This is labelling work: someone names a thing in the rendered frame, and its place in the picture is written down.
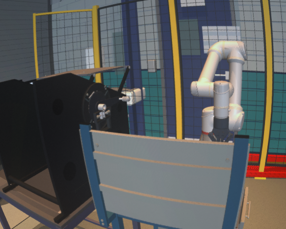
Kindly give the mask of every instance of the table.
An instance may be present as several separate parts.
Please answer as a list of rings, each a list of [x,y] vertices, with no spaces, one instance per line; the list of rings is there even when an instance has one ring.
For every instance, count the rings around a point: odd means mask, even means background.
[[[55,197],[54,188],[51,182],[49,170],[45,169],[36,176],[27,180],[25,183],[42,190]],[[58,205],[49,202],[30,191],[17,186],[13,190],[3,193],[2,188],[7,186],[4,170],[0,171],[0,197],[14,207],[24,212],[28,216],[37,220],[51,229],[73,229],[79,225],[83,220],[99,225],[99,222],[87,218],[94,210],[93,198],[89,198],[79,208],[72,212],[61,223],[54,222],[54,218],[60,213]],[[0,222],[4,229],[10,229],[10,226],[5,218],[2,207],[0,205]]]

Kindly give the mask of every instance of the brown floor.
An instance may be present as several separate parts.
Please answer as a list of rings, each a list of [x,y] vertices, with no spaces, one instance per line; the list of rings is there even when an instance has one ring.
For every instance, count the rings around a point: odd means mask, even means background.
[[[248,202],[251,201],[251,209],[249,219],[245,220],[244,229],[286,229],[286,179],[247,178],[245,187],[249,187]],[[5,200],[1,200],[0,203],[11,229],[48,229]],[[96,211],[91,213],[89,218],[98,221]],[[124,227],[132,229],[132,222],[124,219]],[[102,227],[83,221],[76,229],[102,229]],[[141,229],[153,229],[153,226],[141,224]]]

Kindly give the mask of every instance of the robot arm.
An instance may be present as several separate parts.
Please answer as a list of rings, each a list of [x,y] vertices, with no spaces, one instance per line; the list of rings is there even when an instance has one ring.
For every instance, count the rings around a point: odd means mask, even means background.
[[[222,59],[229,63],[229,83],[226,81],[213,83],[215,71]],[[193,96],[214,98],[214,108],[203,110],[201,140],[210,141],[211,139],[208,137],[203,139],[203,134],[210,132],[214,134],[214,130],[217,130],[218,133],[226,133],[227,131],[238,132],[242,129],[244,112],[240,103],[242,68],[245,60],[247,60],[247,56],[243,42],[217,42],[209,49],[198,81],[191,84]],[[217,139],[223,141],[223,136],[217,135]]]

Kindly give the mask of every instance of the chair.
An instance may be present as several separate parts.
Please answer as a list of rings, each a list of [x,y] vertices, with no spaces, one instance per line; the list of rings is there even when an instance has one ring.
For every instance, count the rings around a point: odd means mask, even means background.
[[[154,229],[234,229],[244,196],[249,136],[235,143],[117,134],[80,125],[100,223]]]

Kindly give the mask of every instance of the yellow frame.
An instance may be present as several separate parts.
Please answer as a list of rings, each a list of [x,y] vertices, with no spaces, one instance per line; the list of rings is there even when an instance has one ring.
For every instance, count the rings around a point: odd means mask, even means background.
[[[93,55],[94,55],[94,67],[100,68],[100,50],[99,50],[99,27],[98,27],[98,13],[97,9],[99,6],[93,6],[90,10],[66,10],[57,12],[47,12],[47,13],[34,13],[33,14],[33,33],[34,33],[34,56],[35,56],[35,71],[36,79],[39,78],[38,73],[38,59],[37,59],[37,40],[36,40],[36,16],[49,15],[49,14],[59,14],[59,13],[72,13],[72,12],[91,12],[92,13],[92,33],[93,33]],[[102,82],[101,74],[96,74],[95,81],[97,83]]]
[[[181,72],[180,72],[180,55],[179,41],[176,18],[175,0],[168,0],[171,33],[172,33],[172,48],[174,62],[174,81],[175,81],[175,99],[176,99],[176,138],[183,139],[183,108],[182,108],[182,88],[181,88]]]
[[[268,0],[263,0],[263,14],[264,14],[264,28],[265,28],[265,41],[266,41],[266,116],[264,125],[264,136],[262,145],[262,154],[259,164],[259,172],[263,172],[266,164],[266,156],[268,151],[268,143],[270,136],[270,124],[272,114],[272,81],[273,81],[273,54],[272,54],[272,33],[271,33],[271,21],[270,21],[270,8]]]

